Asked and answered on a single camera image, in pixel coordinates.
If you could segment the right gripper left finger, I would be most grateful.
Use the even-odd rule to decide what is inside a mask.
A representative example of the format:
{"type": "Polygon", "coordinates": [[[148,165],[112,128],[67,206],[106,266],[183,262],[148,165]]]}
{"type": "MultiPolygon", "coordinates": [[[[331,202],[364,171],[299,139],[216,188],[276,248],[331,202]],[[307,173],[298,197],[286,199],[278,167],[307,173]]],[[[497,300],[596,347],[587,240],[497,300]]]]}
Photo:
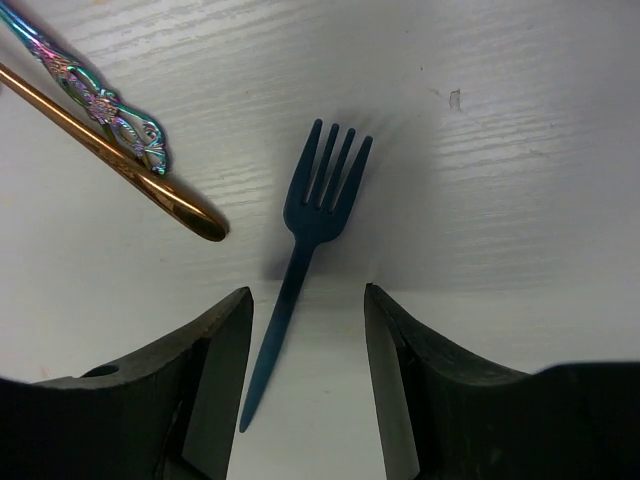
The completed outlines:
{"type": "Polygon", "coordinates": [[[42,383],[42,479],[223,479],[253,325],[249,288],[80,377],[42,383]]]}

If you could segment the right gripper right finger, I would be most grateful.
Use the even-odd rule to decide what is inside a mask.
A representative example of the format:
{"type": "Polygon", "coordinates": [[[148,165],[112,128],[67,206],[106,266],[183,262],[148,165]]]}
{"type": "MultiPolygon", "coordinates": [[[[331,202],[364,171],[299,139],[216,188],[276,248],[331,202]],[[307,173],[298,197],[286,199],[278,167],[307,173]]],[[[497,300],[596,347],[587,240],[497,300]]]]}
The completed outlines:
{"type": "Polygon", "coordinates": [[[372,283],[364,318],[387,478],[482,478],[482,465],[496,457],[485,401],[526,373],[449,340],[372,283]]]}

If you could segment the blue plastic fork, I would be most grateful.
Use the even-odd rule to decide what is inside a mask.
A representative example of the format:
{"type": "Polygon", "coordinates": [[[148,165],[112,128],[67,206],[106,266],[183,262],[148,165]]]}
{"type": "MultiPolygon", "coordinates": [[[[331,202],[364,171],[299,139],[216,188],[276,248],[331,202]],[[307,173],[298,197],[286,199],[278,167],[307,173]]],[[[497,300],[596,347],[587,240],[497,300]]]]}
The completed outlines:
{"type": "Polygon", "coordinates": [[[373,145],[372,137],[364,138],[346,178],[342,179],[356,130],[347,131],[334,168],[328,172],[339,126],[331,126],[320,163],[315,165],[322,126],[320,119],[314,121],[284,203],[283,219],[294,237],[294,248],[251,375],[239,420],[241,433],[251,425],[275,369],[313,253],[344,230],[373,145]]]}

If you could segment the copper metal spoon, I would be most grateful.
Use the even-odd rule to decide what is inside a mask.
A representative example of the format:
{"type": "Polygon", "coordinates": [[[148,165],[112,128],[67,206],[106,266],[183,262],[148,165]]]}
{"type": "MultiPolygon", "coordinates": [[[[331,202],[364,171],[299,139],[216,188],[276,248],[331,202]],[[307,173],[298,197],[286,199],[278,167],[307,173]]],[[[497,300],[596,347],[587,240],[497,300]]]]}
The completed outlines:
{"type": "Polygon", "coordinates": [[[87,65],[5,1],[1,3],[1,19],[62,90],[102,126],[110,140],[127,147],[153,173],[164,175],[169,171],[166,135],[155,118],[122,101],[87,65]]]}

